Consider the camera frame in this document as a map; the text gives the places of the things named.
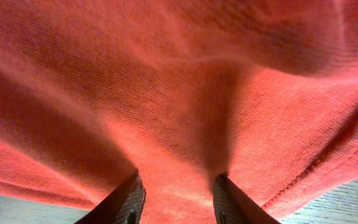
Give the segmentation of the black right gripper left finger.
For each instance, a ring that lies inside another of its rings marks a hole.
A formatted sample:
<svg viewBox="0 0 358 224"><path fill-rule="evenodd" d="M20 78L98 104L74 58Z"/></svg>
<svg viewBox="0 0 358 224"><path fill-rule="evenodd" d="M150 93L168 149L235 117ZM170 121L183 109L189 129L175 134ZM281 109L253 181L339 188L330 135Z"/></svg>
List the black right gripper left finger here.
<svg viewBox="0 0 358 224"><path fill-rule="evenodd" d="M75 224L139 224L145 199L137 170Z"/></svg>

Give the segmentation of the orange printed t-shirt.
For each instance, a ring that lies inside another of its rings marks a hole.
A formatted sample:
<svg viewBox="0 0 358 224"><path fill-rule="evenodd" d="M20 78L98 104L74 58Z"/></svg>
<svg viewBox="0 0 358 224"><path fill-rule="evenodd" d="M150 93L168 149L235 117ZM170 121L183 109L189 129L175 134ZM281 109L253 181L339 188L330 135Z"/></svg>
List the orange printed t-shirt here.
<svg viewBox="0 0 358 224"><path fill-rule="evenodd" d="M0 194L212 223L227 172L274 217L358 178L358 0L0 0Z"/></svg>

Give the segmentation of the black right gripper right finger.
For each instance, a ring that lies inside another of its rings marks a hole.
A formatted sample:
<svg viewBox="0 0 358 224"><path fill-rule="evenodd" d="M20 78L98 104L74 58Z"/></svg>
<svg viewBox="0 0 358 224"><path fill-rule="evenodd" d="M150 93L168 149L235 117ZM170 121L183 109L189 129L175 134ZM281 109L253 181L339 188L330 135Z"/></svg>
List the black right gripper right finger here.
<svg viewBox="0 0 358 224"><path fill-rule="evenodd" d="M216 177L213 207L217 224L280 224L248 197L226 173Z"/></svg>

